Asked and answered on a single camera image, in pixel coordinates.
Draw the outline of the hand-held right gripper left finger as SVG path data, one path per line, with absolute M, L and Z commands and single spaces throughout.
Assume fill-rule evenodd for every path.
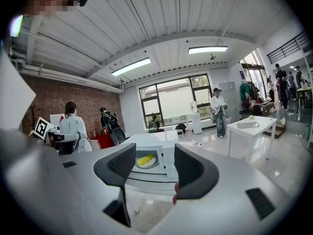
M 101 181 L 107 186 L 119 189 L 117 197 L 108 203 L 103 212 L 127 227 L 131 227 L 131 220 L 127 211 L 125 182 L 135 165 L 135 158 L 136 144 L 129 143 L 126 147 L 97 160 L 93 167 Z

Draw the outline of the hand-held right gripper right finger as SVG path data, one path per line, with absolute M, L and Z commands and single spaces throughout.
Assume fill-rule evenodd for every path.
M 180 144 L 175 145 L 174 165 L 178 173 L 177 199 L 201 199 L 219 180 L 219 170 L 210 160 Z

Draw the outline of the person's right hand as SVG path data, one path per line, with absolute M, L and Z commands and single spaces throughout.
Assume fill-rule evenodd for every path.
M 175 183 L 174 190 L 175 190 L 175 195 L 173 196 L 173 199 L 172 199 L 173 205 L 175 205 L 177 202 L 177 194 L 179 191 L 179 181 Z

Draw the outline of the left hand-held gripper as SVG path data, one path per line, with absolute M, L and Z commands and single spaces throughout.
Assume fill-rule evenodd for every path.
M 29 136 L 42 139 L 45 145 L 55 148 L 58 153 L 73 153 L 75 144 L 81 138 L 79 134 L 61 133 L 59 126 L 52 125 L 42 117 L 39 117 Z

